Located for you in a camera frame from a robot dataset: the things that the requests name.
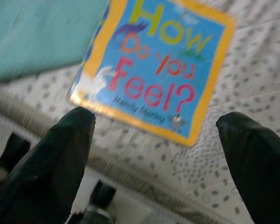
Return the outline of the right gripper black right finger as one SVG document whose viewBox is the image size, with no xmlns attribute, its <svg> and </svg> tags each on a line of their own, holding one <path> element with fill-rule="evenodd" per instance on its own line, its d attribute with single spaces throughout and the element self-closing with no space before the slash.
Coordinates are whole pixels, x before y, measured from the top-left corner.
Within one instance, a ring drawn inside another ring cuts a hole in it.
<svg viewBox="0 0 280 224">
<path fill-rule="evenodd" d="M 217 122 L 232 179 L 256 224 L 280 224 L 280 137 L 240 112 Z"/>
</svg>

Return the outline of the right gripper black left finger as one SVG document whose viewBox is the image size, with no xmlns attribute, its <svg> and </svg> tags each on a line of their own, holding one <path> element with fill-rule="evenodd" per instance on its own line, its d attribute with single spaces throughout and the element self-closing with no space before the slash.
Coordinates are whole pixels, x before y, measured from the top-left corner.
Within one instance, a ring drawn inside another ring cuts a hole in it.
<svg viewBox="0 0 280 224">
<path fill-rule="evenodd" d="M 95 115 L 65 114 L 13 168 L 0 187 L 0 224 L 63 224 L 88 160 Z"/>
</svg>

